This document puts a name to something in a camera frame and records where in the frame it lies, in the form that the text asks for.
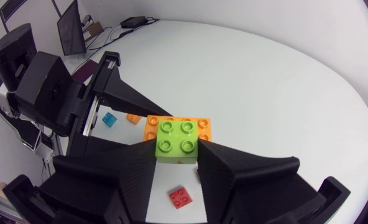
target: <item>computer monitor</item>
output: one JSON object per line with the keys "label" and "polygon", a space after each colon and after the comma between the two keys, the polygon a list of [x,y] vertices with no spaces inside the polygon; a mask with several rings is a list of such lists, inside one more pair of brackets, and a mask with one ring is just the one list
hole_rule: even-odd
{"label": "computer monitor", "polygon": [[57,22],[64,55],[86,53],[85,38],[80,23],[78,1],[74,0]]}

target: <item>red lego brick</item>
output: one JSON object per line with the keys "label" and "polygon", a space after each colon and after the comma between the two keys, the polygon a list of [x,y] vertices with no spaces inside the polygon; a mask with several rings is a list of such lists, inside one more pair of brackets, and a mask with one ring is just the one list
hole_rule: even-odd
{"label": "red lego brick", "polygon": [[176,207],[176,209],[179,209],[182,206],[192,202],[191,197],[189,196],[184,187],[171,193],[169,197],[172,203],[174,204],[174,207]]}

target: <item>desk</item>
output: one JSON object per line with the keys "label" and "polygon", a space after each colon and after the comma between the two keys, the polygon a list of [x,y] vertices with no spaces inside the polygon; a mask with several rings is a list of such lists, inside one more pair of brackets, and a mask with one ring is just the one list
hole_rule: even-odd
{"label": "desk", "polygon": [[[257,35],[189,22],[160,21],[103,50],[119,52],[122,79],[169,113],[211,118],[213,142],[295,156],[298,173],[316,190],[326,177],[337,178],[351,194],[330,223],[352,223],[360,214],[368,199],[368,109],[328,67]],[[70,72],[77,58],[65,60]],[[105,107],[99,117],[107,111],[117,123],[107,128],[99,118],[94,136],[141,141],[144,118],[134,126]],[[167,192],[179,185],[193,202],[176,210]],[[147,221],[206,221],[196,165],[157,164]]]}

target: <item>black cable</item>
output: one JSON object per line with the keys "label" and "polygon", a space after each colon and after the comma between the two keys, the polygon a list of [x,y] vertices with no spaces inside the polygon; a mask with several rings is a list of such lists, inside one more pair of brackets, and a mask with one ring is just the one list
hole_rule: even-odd
{"label": "black cable", "polygon": [[91,44],[94,43],[94,41],[96,41],[96,39],[100,36],[100,34],[102,34],[108,28],[111,28],[112,29],[112,27],[105,27],[104,29],[102,29],[102,31],[99,34],[97,34],[97,36],[93,39],[93,41],[91,41],[91,43],[89,44],[89,46],[86,47],[86,50],[91,46]]}
{"label": "black cable", "polygon": [[111,42],[109,42],[108,44],[104,44],[104,45],[103,45],[103,46],[101,46],[101,47],[97,47],[97,48],[93,48],[93,49],[89,49],[89,50],[98,50],[98,49],[102,49],[103,47],[108,46],[109,44],[111,44],[111,43],[113,43],[113,42],[115,42],[115,41],[117,41],[117,40],[119,40],[119,39],[123,38],[125,35],[130,34],[130,33],[132,33],[133,31],[135,31],[135,30],[137,30],[137,29],[140,29],[140,28],[141,28],[141,27],[143,27],[143,26],[151,25],[151,24],[153,24],[153,23],[155,23],[155,22],[157,22],[157,21],[159,21],[159,20],[158,20],[158,19],[155,19],[153,22],[149,22],[149,21],[148,21],[148,23],[146,23],[146,24],[142,24],[142,25],[140,25],[140,26],[138,26],[138,27],[136,27],[136,28],[133,28],[133,29],[131,29],[131,30],[128,30],[128,31],[125,31],[125,32],[121,33],[121,34],[119,35],[119,37],[118,37],[118,38],[113,39],[113,40],[112,40]]}
{"label": "black cable", "polygon": [[146,23],[146,24],[142,24],[141,26],[139,26],[139,27],[136,27],[136,28],[134,28],[134,29],[131,29],[131,30],[128,30],[128,31],[125,31],[125,32],[123,32],[123,33],[121,33],[121,34],[119,34],[119,37],[117,37],[117,38],[115,38],[115,39],[112,39],[112,41],[110,41],[108,44],[107,44],[107,41],[108,41],[108,37],[110,38],[110,35],[111,35],[111,32],[114,30],[114,29],[112,29],[111,31],[110,31],[110,33],[108,34],[108,36],[107,36],[107,39],[105,40],[105,42],[104,42],[104,44],[101,46],[101,47],[97,47],[97,48],[93,48],[93,49],[87,49],[87,50],[96,50],[95,52],[93,52],[84,62],[82,62],[82,63],[80,63],[80,65],[78,65],[76,68],[75,68],[75,70],[72,72],[72,74],[74,74],[77,70],[78,70],[78,68],[80,68],[84,63],[86,63],[95,53],[97,53],[100,49],[102,49],[103,47],[105,47],[105,46],[108,46],[109,44],[111,44],[111,43],[113,43],[113,42],[115,42],[115,41],[117,41],[117,40],[119,40],[119,39],[121,39],[122,37],[124,37],[125,35],[127,35],[127,34],[130,34],[131,32],[133,32],[133,31],[135,31],[135,30],[137,30],[137,29],[140,29],[141,27],[143,27],[143,26],[146,26],[146,25],[151,25],[151,24],[153,24],[153,23],[155,23],[155,22],[157,22],[157,21],[159,21],[159,19],[155,19],[155,18],[153,18],[153,17],[148,17],[148,18],[152,18],[152,20],[153,20],[153,22],[150,22],[149,20],[147,20],[147,22],[148,23]]}
{"label": "black cable", "polygon": [[52,131],[52,134],[47,136],[47,139],[50,140],[53,137],[54,131]]}
{"label": "black cable", "polygon": [[52,176],[52,171],[50,171],[50,164],[47,164],[47,168],[48,168],[48,176],[51,177]]}
{"label": "black cable", "polygon": [[119,28],[119,29],[117,29],[117,30],[115,30],[110,36],[109,36],[109,40],[110,41],[113,41],[114,39],[112,38],[112,36],[116,33],[116,31],[118,31],[118,30],[121,30],[122,29],[122,27],[121,28]]}
{"label": "black cable", "polygon": [[41,178],[42,178],[42,183],[43,183],[43,170],[45,170],[46,164],[45,164],[45,159],[42,159],[42,160],[43,160],[43,167],[42,167],[42,175],[41,175]]}

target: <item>black power adapter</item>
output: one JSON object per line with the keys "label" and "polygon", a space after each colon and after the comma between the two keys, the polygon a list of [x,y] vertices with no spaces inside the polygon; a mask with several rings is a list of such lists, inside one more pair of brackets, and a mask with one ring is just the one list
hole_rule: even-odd
{"label": "black power adapter", "polygon": [[146,22],[147,22],[147,19],[145,18],[145,16],[135,16],[135,17],[130,17],[122,21],[121,26],[123,29],[127,29],[127,28],[135,29],[141,25],[144,25]]}

